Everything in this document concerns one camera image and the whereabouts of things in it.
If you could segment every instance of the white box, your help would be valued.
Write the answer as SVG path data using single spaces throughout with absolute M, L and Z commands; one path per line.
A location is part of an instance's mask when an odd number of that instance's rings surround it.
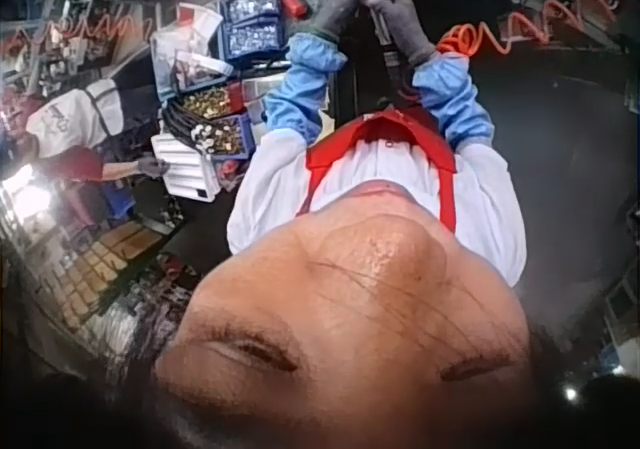
M 155 156 L 171 165 L 169 172 L 163 177 L 169 194 L 213 202 L 220 192 L 220 184 L 211 161 L 171 134 L 153 136 L 151 145 Z

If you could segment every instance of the white shirt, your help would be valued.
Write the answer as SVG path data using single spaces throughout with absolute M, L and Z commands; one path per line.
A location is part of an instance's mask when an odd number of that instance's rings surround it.
M 309 187 L 307 145 L 293 130 L 262 138 L 238 192 L 227 227 L 237 254 L 271 229 L 293 220 Z M 527 258 L 524 222 L 507 162 L 492 148 L 471 144 L 456 154 L 456 238 L 484 257 L 514 286 Z M 358 142 L 336 162 L 313 197 L 317 211 L 363 182 L 384 179 L 406 188 L 430 213 L 440 214 L 440 183 L 422 149 L 408 143 Z
M 87 90 L 98 100 L 109 134 L 120 134 L 124 120 L 115 83 L 101 79 Z M 26 130 L 38 138 L 41 158 L 57 156 L 73 146 L 93 148 L 107 138 L 89 96 L 79 89 L 56 97 L 34 112 Z

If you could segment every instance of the red apron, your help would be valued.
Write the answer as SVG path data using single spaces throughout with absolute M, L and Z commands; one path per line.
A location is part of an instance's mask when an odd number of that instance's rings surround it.
M 456 160 L 449 144 L 438 133 L 436 123 L 420 107 L 403 109 L 403 112 L 387 109 L 373 116 L 360 117 L 309 148 L 307 169 L 311 172 L 311 180 L 298 216 L 309 212 L 313 196 L 334 162 L 342 159 L 358 141 L 380 139 L 391 143 L 408 142 L 425 152 L 427 159 L 438 169 L 440 178 L 440 222 L 455 233 L 453 175 L 456 173 Z

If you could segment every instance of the eye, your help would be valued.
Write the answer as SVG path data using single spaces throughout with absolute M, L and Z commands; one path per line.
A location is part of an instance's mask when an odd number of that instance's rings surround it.
M 258 359 L 276 369 L 293 372 L 298 367 L 293 364 L 283 351 L 257 339 L 240 339 L 229 341 L 228 344 L 248 356 Z
M 513 365 L 513 361 L 506 354 L 499 354 L 493 357 L 475 357 L 454 364 L 444 371 L 441 371 L 440 380 L 442 382 L 465 381 L 511 365 Z
M 268 341 L 262 334 L 249 333 L 234 327 L 223 327 L 214 335 L 215 342 L 229 350 L 239 354 L 249 364 L 266 364 L 271 368 L 284 372 L 293 372 L 298 369 L 287 356 L 286 352 L 276 344 Z

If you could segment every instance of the hand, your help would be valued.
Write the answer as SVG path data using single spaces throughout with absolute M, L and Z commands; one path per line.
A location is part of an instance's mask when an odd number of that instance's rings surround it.
M 360 1 L 384 17 L 398 49 L 407 56 L 413 67 L 424 64 L 435 53 L 436 47 L 422 30 L 412 0 Z
M 358 0 L 327 0 L 311 27 L 319 36 L 337 43 L 358 5 Z
M 169 170 L 169 163 L 155 157 L 138 159 L 138 171 L 149 177 L 162 177 Z

